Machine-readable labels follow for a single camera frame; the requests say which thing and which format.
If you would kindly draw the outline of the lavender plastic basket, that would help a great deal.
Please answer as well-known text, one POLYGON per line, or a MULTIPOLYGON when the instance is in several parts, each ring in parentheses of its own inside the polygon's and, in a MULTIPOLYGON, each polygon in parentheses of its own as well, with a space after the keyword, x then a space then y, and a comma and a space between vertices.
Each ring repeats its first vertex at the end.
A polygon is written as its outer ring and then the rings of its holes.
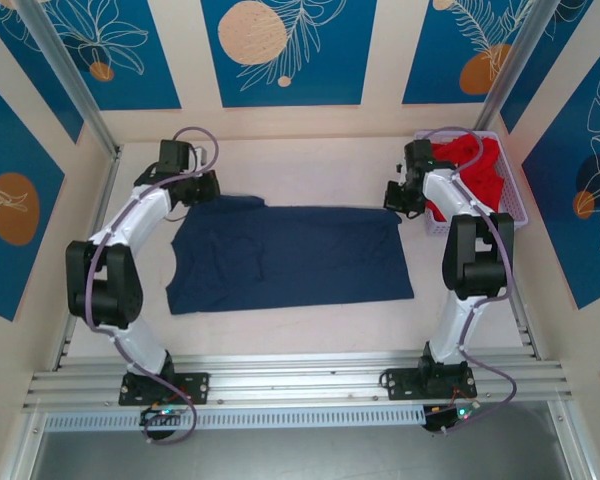
MULTIPOLYGON (((427 138, 431 141, 431 143, 432 141, 449 143, 464 134, 469 133, 447 129, 430 134, 429 130, 421 130, 416 132, 414 138, 427 138)), ((498 146, 500 147, 500 156, 495 165, 496 172, 504 179, 504 187, 499 204, 499 212, 507 212, 511 215, 514 220, 515 229, 526 226, 528 223, 528 215, 516 185, 514 175, 509 166, 508 159, 506 158, 504 147, 502 146, 498 135, 492 131, 475 131, 475 134, 480 137, 481 140, 483 138, 491 138, 496 140, 498 146)))

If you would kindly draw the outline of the navy blue t-shirt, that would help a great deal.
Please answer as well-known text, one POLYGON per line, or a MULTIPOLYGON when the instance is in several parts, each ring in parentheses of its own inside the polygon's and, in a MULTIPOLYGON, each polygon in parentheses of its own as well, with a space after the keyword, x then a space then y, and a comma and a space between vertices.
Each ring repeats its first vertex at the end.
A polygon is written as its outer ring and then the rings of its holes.
POLYGON ((268 206, 221 196, 173 241, 174 315, 411 300, 400 218, 382 209, 268 206))

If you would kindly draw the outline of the red t-shirt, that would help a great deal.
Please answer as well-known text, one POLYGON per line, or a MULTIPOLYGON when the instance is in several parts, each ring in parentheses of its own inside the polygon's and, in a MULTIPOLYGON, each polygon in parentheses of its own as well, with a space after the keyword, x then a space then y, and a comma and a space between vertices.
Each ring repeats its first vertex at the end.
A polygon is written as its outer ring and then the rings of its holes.
MULTIPOLYGON (((500 147, 491 138, 483 138, 482 146, 481 155, 461 172, 461 179, 484 205, 498 212, 504 187, 504 179, 495 169, 500 147)), ((479 153, 478 142, 470 134, 464 134, 449 143, 432 141, 432 148, 436 160, 449 161, 456 168, 470 163, 479 153)))

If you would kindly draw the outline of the blue poster, small orange circle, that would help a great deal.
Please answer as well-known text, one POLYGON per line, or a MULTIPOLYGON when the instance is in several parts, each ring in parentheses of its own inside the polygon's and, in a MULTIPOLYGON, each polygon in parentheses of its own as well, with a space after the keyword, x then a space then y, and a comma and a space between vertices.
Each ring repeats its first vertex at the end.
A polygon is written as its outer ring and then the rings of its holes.
POLYGON ((42 9, 101 110, 181 108, 148 0, 46 0, 42 9))

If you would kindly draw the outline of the blue poster, fern, orange circle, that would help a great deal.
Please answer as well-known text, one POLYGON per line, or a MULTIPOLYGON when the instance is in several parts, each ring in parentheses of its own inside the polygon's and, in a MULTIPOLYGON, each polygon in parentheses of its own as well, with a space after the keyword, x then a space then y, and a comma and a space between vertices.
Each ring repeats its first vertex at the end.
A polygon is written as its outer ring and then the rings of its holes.
POLYGON ((484 100, 535 0, 430 0, 402 103, 484 100))

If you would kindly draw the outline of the blue poster with beige circle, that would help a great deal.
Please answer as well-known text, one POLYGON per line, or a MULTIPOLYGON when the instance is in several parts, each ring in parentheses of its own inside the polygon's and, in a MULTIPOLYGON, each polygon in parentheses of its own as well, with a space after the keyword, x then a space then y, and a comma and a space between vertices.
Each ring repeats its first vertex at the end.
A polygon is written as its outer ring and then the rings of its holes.
POLYGON ((377 0, 201 0, 225 108, 358 105, 377 0))

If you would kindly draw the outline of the blue poster, large orange circle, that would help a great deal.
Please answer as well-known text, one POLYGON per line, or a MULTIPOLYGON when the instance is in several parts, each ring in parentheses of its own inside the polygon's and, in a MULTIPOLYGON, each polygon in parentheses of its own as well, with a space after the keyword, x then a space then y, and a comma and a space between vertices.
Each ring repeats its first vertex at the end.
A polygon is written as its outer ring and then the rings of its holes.
POLYGON ((0 317, 14 321, 64 172, 0 95, 0 317))

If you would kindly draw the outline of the blue poster, dark circle, flower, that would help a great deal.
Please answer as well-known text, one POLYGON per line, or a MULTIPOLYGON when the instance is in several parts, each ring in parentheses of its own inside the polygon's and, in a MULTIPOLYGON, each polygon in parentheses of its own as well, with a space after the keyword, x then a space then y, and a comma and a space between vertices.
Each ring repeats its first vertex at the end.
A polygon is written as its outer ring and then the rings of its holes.
POLYGON ((523 163, 573 299, 600 298, 600 57, 523 163))

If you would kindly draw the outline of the blue poster with white leaves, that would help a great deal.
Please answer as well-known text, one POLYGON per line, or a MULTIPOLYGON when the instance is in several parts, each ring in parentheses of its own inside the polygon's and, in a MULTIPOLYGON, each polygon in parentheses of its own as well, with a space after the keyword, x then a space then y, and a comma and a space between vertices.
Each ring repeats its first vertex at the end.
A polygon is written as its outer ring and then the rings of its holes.
POLYGON ((600 136, 600 0, 560 0, 500 110, 505 138, 535 144, 564 107, 567 127, 600 136))
POLYGON ((12 0, 0 0, 0 39, 74 144, 84 120, 68 96, 12 0))

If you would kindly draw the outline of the grey metal sheet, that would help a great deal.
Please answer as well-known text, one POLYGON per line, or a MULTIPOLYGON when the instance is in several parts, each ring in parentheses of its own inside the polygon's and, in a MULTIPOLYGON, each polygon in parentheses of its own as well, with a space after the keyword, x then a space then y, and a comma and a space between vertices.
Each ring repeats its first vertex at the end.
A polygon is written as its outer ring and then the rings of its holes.
POLYGON ((570 480, 554 440, 494 428, 202 431, 172 446, 127 433, 45 435, 32 480, 570 480))

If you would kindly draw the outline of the aluminium frame post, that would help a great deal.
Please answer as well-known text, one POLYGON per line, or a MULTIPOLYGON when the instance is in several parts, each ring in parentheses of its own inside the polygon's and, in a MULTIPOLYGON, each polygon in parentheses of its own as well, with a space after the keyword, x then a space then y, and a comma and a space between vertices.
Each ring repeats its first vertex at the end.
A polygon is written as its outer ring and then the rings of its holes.
POLYGON ((37 0, 13 0, 16 11, 98 144, 116 158, 119 146, 50 19, 37 0))
POLYGON ((504 65, 485 98, 474 123, 474 130, 488 130, 499 115, 559 3, 560 0, 534 0, 504 65))

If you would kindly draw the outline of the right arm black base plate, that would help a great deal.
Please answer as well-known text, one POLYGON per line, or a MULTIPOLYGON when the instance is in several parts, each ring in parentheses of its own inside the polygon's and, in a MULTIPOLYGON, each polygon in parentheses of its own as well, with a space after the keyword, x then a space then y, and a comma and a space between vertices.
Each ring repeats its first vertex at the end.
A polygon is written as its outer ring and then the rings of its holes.
POLYGON ((434 373, 422 375, 416 368, 387 369, 379 377, 390 400, 453 400, 478 395, 472 371, 460 375, 434 373))

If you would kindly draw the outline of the wide aluminium mounting rail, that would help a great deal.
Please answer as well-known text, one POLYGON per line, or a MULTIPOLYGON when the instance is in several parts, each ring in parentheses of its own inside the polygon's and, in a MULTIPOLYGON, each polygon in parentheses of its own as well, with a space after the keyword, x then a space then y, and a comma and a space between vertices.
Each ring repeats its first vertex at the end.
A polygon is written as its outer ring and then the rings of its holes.
MULTIPOLYGON (((562 366, 540 360, 531 348, 478 349, 473 369, 478 397, 496 402, 510 391, 495 369, 513 377, 518 401, 563 400, 572 395, 562 366)), ((177 356, 179 372, 210 376, 210 408, 362 406, 388 401, 379 384, 389 368, 413 367, 417 351, 289 355, 177 356)), ((26 412, 95 411, 117 405, 123 363, 114 357, 67 357, 55 371, 34 373, 26 412)))

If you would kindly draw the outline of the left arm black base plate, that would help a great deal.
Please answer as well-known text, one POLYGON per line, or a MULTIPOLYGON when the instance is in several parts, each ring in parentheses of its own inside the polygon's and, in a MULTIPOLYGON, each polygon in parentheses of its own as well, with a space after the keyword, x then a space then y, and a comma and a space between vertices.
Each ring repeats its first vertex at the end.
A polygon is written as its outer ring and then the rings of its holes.
MULTIPOLYGON (((176 373, 172 384, 194 405, 205 405, 209 391, 208 373, 176 373)), ((120 406, 184 405, 185 400, 149 377, 126 373, 122 379, 120 406)))

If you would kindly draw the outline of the aluminium frame leg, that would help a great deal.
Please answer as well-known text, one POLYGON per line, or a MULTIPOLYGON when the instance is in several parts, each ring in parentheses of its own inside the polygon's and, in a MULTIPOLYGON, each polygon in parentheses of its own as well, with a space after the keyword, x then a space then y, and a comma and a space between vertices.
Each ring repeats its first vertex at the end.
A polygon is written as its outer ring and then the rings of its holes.
POLYGON ((573 400, 550 400, 547 406, 571 480, 600 480, 599 455, 573 400))
POLYGON ((40 452, 47 414, 38 408, 15 416, 0 459, 0 480, 31 480, 40 452))

